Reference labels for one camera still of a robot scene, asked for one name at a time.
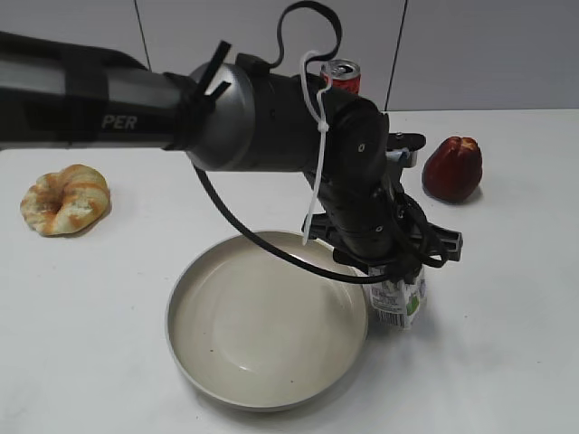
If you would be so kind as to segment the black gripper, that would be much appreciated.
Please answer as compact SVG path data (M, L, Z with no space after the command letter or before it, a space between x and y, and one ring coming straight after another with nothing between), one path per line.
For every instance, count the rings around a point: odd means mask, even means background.
M401 185L405 164L425 144L418 133L330 134L318 191L324 213L313 216L310 238L367 275L406 278L459 261L461 233L428 222Z

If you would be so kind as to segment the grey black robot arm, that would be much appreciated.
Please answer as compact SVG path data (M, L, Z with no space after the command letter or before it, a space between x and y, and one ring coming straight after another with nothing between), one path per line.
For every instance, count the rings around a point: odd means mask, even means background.
M460 259L462 237L430 223L406 194L404 166L424 146L393 134L376 105L321 78L228 64L227 43L189 76L154 73L100 47L1 35L1 142L10 149L158 147L182 151L224 218L239 221L211 172L297 172L323 213L302 230L362 281L405 278ZM324 121L306 97L324 90Z

